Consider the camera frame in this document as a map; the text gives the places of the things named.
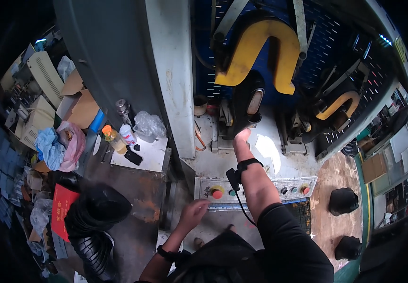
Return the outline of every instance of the yellow floor stripe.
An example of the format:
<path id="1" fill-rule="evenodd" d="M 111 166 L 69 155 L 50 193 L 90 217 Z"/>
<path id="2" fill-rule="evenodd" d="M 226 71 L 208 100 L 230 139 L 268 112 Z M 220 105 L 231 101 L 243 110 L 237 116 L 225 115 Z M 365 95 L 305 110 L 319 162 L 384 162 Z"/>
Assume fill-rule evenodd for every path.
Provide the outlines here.
<path id="1" fill-rule="evenodd" d="M 361 159 L 361 163 L 364 162 L 363 156 L 361 155 L 361 152 L 358 153 L 359 157 Z M 369 237 L 371 235 L 371 193 L 369 191 L 369 185 L 366 184 L 366 191 L 367 191 L 367 242 L 369 243 Z"/>

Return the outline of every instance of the yellow u-shaped bracket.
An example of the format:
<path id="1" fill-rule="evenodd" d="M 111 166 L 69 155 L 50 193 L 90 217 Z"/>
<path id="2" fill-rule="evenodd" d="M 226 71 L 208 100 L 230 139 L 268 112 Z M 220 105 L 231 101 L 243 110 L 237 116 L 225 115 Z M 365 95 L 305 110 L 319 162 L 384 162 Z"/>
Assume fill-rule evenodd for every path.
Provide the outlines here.
<path id="1" fill-rule="evenodd" d="M 279 19 L 261 20 L 248 26 L 238 39 L 227 69 L 222 70 L 217 65 L 215 83 L 230 87 L 240 84 L 269 37 L 278 39 L 277 50 L 271 50 L 275 48 L 272 44 L 269 50 L 269 54 L 275 54 L 273 57 L 276 61 L 273 85 L 280 93 L 293 94 L 295 86 L 292 76 L 300 54 L 300 44 L 295 31 Z"/>
<path id="2" fill-rule="evenodd" d="M 339 109 L 344 103 L 351 99 L 350 106 L 347 109 L 347 117 L 350 118 L 353 115 L 353 112 L 359 105 L 360 96 L 355 91 L 349 91 L 341 94 L 328 108 L 323 112 L 319 112 L 316 115 L 316 118 L 320 120 L 328 119 L 336 110 Z"/>

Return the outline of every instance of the control panel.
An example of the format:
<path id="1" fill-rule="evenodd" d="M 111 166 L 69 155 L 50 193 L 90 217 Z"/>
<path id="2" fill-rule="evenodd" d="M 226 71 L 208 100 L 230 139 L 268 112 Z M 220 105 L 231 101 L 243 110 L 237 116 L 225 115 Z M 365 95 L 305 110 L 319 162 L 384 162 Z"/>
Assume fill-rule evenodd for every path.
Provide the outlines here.
<path id="1" fill-rule="evenodd" d="M 196 177 L 194 198 L 207 198 L 212 204 L 238 204 L 235 191 L 227 179 Z M 282 201 L 310 197 L 317 182 L 317 176 L 272 180 Z M 238 192 L 240 201 L 246 204 L 243 186 Z"/>

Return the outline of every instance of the red box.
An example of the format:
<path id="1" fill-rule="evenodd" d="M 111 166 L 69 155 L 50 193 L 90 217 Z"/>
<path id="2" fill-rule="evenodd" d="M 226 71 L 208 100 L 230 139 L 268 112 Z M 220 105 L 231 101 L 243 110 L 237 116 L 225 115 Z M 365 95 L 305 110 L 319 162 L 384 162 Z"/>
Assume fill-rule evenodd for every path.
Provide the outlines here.
<path id="1" fill-rule="evenodd" d="M 66 189 L 56 184 L 53 196 L 53 208 L 51 211 L 51 229 L 69 242 L 69 235 L 65 229 L 64 218 L 69 211 L 70 205 L 80 196 L 79 193 Z"/>

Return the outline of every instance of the sleeve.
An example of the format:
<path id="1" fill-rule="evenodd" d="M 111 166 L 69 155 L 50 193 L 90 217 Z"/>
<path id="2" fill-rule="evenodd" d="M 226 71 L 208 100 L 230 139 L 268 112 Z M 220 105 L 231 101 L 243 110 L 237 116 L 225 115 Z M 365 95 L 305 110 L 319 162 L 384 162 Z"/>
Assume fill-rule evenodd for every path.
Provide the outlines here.
<path id="1" fill-rule="evenodd" d="M 270 282 L 334 281 L 330 260 L 282 203 L 265 208 L 257 228 L 265 248 L 259 261 Z"/>

